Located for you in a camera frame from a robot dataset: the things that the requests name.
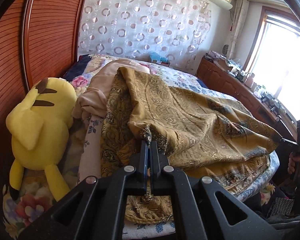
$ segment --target silver screw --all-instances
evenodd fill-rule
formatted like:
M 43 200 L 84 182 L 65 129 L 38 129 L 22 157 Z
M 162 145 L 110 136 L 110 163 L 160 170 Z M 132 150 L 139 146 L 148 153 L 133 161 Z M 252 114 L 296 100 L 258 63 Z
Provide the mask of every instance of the silver screw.
M 133 172 L 134 171 L 134 167 L 131 165 L 125 166 L 124 168 L 125 172 Z
M 163 167 L 163 170 L 165 172 L 173 172 L 174 168 L 172 166 L 170 166 L 170 165 L 167 165 L 167 166 Z
M 204 177 L 202 177 L 202 182 L 204 184 L 210 184 L 212 182 L 212 179 L 208 176 L 204 176 Z
M 89 176 L 86 178 L 86 183 L 88 183 L 88 184 L 94 184 L 96 182 L 97 182 L 97 178 L 94 176 Z

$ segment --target curtain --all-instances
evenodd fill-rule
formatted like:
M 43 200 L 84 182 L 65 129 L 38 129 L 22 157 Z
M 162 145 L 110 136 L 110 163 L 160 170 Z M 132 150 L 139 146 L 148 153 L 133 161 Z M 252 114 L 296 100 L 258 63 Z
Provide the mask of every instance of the curtain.
M 192 73 L 210 21 L 205 0 L 85 0 L 78 54 L 147 61 L 155 51 Z
M 229 59 L 235 58 L 235 46 L 239 38 L 244 22 L 247 17 L 249 7 L 248 0 L 237 0 L 234 11 L 234 19 L 230 32 L 230 46 L 229 46 Z

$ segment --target gold fabric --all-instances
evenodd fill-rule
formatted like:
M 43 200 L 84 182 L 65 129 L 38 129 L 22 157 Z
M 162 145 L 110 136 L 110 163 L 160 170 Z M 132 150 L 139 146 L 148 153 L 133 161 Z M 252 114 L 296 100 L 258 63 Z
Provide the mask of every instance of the gold fabric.
M 101 136 L 101 173 L 129 163 L 140 139 L 156 140 L 170 165 L 189 176 L 209 175 L 234 195 L 269 165 L 281 136 L 238 101 L 169 87 L 160 77 L 119 68 Z M 141 224 L 172 217 L 170 197 L 129 196 L 127 219 Z

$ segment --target stuffed animal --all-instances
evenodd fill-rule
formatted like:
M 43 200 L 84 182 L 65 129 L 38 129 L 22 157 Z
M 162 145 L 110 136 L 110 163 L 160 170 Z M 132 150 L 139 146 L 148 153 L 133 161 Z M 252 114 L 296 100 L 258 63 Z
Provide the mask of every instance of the stuffed animal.
M 69 192 L 57 164 L 66 149 L 71 115 L 77 100 L 74 88 L 59 78 L 45 78 L 35 85 L 8 115 L 15 160 L 10 169 L 10 195 L 19 196 L 24 168 L 44 170 L 56 201 Z

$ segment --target window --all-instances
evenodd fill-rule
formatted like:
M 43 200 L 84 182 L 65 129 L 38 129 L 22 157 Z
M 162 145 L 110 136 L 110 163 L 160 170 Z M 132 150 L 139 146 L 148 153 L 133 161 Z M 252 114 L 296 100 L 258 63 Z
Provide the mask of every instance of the window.
M 278 10 L 263 10 L 247 70 L 300 120 L 300 25 Z

